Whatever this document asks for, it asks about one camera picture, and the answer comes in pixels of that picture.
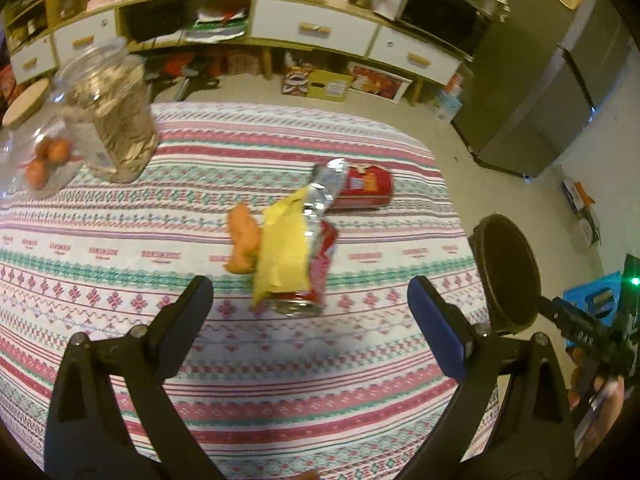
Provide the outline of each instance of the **striped tablecloth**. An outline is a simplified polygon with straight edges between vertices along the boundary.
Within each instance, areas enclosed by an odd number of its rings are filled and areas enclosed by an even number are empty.
[[[133,184],[86,169],[55,197],[0,206],[0,415],[42,465],[47,405],[69,336],[100,339],[149,323],[194,274],[215,301],[166,390],[228,478],[391,479],[456,386],[406,305],[428,276],[472,322],[481,282],[433,156],[363,118],[247,104],[156,105],[162,144]],[[317,319],[251,313],[250,277],[223,269],[226,212],[256,216],[302,186],[314,163],[344,156],[389,168],[392,205],[332,219],[340,240]],[[139,451],[153,455],[124,382],[118,402]],[[494,396],[469,453],[484,446]]]

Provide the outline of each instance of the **crumpled snack wrapper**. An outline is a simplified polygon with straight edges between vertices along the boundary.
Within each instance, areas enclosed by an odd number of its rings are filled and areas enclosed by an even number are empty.
[[[262,246],[254,275],[254,304],[273,293],[309,289],[310,247],[302,215],[306,194],[303,187],[263,212]]]
[[[310,263],[321,252],[322,217],[344,186],[348,164],[326,163],[308,184],[264,210],[254,305],[274,294],[312,291]]]

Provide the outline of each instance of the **wall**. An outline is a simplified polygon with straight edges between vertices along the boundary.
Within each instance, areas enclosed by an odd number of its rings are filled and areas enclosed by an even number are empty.
[[[559,163],[596,201],[605,272],[640,256],[640,53],[633,47],[617,86]]]

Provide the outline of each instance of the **gray refrigerator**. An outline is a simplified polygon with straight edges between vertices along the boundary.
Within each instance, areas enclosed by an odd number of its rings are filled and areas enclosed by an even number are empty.
[[[453,125],[481,164],[538,176],[597,113],[628,56],[609,0],[507,0],[511,13],[479,45]]]

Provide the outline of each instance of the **floor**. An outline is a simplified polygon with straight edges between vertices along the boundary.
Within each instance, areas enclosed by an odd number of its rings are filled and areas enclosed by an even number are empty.
[[[250,102],[258,104],[314,107],[363,116],[394,126],[421,140],[436,156],[436,164],[449,187],[462,225],[468,234],[485,216],[501,213],[512,219],[529,239],[540,266],[543,294],[561,295],[564,290],[602,276],[602,264],[595,250],[588,250],[559,189],[561,175],[553,168],[533,182],[475,164],[452,126],[435,120],[425,105],[411,107],[403,100],[391,102],[359,92],[350,92],[343,103],[280,94],[280,78],[272,81],[249,75],[230,76],[218,90],[194,92],[189,101]],[[156,102],[171,100],[174,89],[158,96]],[[564,353],[564,340],[546,319],[519,334],[529,338],[545,332],[558,354],[565,381],[574,366]],[[506,379],[498,383],[504,395]]]

